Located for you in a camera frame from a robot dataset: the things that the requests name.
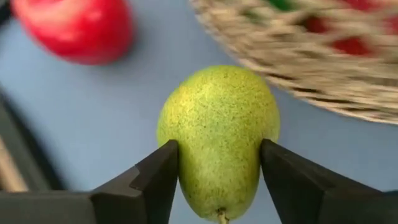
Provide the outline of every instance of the table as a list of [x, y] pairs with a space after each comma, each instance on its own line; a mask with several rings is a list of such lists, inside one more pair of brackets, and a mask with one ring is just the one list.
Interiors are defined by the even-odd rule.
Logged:
[[[155, 128], [169, 93], [195, 70], [234, 64], [184, 1], [132, 1], [133, 51], [93, 67], [63, 62], [11, 21], [0, 31], [0, 82], [72, 190], [89, 190], [157, 149]], [[279, 144], [379, 190], [398, 189], [398, 126], [347, 118], [272, 88]], [[177, 186], [170, 223], [206, 223]], [[280, 223], [265, 183], [239, 223]]]

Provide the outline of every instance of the pear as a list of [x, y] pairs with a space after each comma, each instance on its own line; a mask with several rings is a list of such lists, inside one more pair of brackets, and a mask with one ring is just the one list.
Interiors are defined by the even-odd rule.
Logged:
[[279, 110], [265, 81], [233, 65], [199, 70], [173, 91], [160, 112], [157, 141], [178, 141], [180, 186], [192, 210], [228, 223], [252, 204], [259, 147], [279, 137]]

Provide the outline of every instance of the green fruit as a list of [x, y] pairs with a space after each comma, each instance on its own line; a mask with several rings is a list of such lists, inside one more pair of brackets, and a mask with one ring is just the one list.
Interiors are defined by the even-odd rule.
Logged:
[[259, 146], [278, 136], [279, 111], [266, 83], [232, 65], [208, 67], [181, 83], [157, 127], [160, 146], [178, 141], [188, 204], [199, 217], [220, 223], [250, 207], [259, 182]]

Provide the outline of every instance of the speckled skin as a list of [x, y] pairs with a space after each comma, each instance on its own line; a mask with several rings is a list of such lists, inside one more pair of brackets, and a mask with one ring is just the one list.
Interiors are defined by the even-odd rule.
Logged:
[[259, 146], [279, 137], [279, 110], [264, 80], [217, 65], [185, 80], [168, 98], [157, 127], [159, 145], [178, 141], [179, 180], [193, 211], [230, 220], [250, 207], [259, 182]]

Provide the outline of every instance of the fruit in basket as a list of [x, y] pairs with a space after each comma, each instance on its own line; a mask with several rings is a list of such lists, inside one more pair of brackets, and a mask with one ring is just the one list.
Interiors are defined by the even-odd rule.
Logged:
[[180, 185], [199, 217], [227, 223], [245, 213], [259, 182], [261, 141], [278, 139], [279, 122], [264, 80], [240, 67], [205, 68], [174, 90], [157, 140], [178, 141]]
[[36, 42], [65, 60], [96, 65], [122, 57], [134, 37], [125, 0], [12, 0]]

